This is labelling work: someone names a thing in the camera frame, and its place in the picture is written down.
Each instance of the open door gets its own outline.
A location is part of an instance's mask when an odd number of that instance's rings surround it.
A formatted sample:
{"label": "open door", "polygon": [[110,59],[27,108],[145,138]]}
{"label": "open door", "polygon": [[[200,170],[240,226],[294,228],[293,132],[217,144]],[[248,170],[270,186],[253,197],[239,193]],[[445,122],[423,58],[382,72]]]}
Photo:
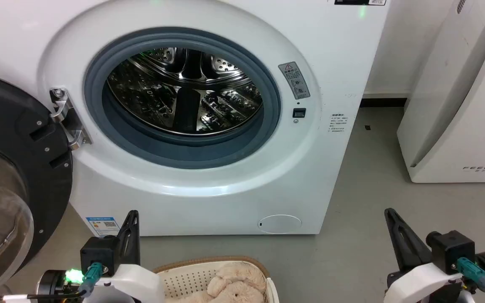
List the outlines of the open door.
{"label": "open door", "polygon": [[69,202],[69,140],[50,114],[0,81],[0,284],[43,247]]}

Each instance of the white basket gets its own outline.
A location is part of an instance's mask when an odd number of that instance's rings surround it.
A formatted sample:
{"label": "white basket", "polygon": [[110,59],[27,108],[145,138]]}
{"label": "white basket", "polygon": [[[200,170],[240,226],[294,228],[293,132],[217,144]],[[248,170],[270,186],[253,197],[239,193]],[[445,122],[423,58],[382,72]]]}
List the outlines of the white basket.
{"label": "white basket", "polygon": [[166,298],[183,298],[196,291],[207,291],[207,286],[222,266],[244,262],[258,268],[267,280],[266,303],[279,303],[278,293],[265,267],[249,257],[213,257],[171,263],[154,270],[164,282]]}

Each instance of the door hinge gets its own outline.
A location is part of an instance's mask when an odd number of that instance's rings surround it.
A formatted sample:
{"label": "door hinge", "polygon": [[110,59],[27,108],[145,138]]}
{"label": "door hinge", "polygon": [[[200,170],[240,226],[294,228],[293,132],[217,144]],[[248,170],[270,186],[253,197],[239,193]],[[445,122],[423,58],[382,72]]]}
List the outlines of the door hinge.
{"label": "door hinge", "polygon": [[77,150],[82,144],[91,144],[91,140],[80,117],[72,104],[69,93],[65,88],[52,88],[50,98],[56,112],[50,117],[56,123],[60,123],[65,132],[72,138],[69,139],[69,148]]}

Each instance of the gray floor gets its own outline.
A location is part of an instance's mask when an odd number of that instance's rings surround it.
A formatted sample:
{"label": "gray floor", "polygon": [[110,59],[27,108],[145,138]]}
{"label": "gray floor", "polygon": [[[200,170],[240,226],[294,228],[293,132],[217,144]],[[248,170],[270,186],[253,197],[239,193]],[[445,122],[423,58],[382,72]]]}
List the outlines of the gray floor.
{"label": "gray floor", "polygon": [[[485,251],[485,184],[414,184],[396,139],[402,109],[361,109],[317,236],[145,237],[142,266],[213,255],[248,255],[271,272],[282,303],[382,301],[397,270],[383,211],[394,207],[421,238],[459,230]],[[69,207],[50,241],[9,282],[31,292],[47,269],[79,267],[91,236]],[[485,296],[478,295],[479,302]]]}

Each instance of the green led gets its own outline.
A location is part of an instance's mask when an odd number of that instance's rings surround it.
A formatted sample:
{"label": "green led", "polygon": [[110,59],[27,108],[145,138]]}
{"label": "green led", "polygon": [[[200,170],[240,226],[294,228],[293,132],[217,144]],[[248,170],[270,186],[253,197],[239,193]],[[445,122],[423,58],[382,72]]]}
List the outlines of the green led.
{"label": "green led", "polygon": [[65,272],[65,280],[71,283],[83,283],[81,270],[69,270]]}
{"label": "green led", "polygon": [[362,5],[359,9],[358,9],[358,17],[360,19],[364,19],[364,16],[366,15],[366,6],[365,5]]}

